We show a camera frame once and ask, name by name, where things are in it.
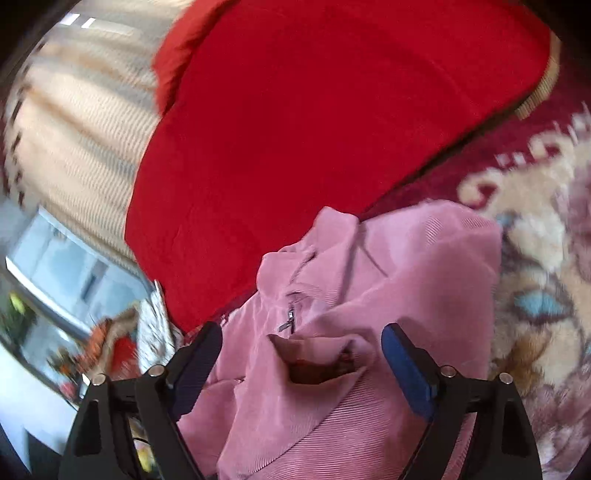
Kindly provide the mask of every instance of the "red blanket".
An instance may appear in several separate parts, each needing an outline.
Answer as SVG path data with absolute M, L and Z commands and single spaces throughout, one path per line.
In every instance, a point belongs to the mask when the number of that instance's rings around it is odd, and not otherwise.
M 544 73 L 501 0 L 241 0 L 193 54 L 139 170 L 126 240 L 190 329 L 255 287 L 324 205 L 359 214 Z

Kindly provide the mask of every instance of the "blue gripper pad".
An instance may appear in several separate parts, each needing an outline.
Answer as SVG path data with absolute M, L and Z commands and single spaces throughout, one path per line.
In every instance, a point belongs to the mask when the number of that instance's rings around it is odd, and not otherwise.
M 411 410 L 429 421 L 435 410 L 437 388 L 429 385 L 390 326 L 386 326 L 382 331 L 382 352 Z

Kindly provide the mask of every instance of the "pink corduroy jacket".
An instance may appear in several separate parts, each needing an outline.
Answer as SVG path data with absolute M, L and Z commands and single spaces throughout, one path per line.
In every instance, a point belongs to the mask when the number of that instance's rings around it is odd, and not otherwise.
M 203 473 L 397 479 L 425 423 L 382 355 L 382 329 L 406 317 L 438 364 L 485 378 L 500 256 L 498 226 L 454 203 L 364 223 L 324 208 L 300 242 L 263 257 L 258 292 L 230 316 L 206 388 L 178 423 Z M 344 349 L 354 371 L 290 380 L 289 365 L 330 365 Z M 446 479 L 459 474 L 470 428 Z

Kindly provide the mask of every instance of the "patterned rug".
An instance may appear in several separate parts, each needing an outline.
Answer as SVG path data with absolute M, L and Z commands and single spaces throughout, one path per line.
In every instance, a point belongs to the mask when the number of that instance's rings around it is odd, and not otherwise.
M 591 442 L 591 82 L 563 58 L 550 98 L 511 118 L 367 217 L 449 199 L 504 229 L 491 376 L 524 398 L 544 480 L 568 477 Z

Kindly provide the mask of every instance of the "striped fabric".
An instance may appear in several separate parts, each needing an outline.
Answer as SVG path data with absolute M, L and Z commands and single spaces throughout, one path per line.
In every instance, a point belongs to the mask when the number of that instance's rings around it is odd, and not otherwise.
M 28 210 L 43 205 L 132 271 L 125 217 L 159 121 L 150 64 L 190 2 L 80 2 L 75 22 L 55 26 L 29 56 L 7 101 L 10 197 Z

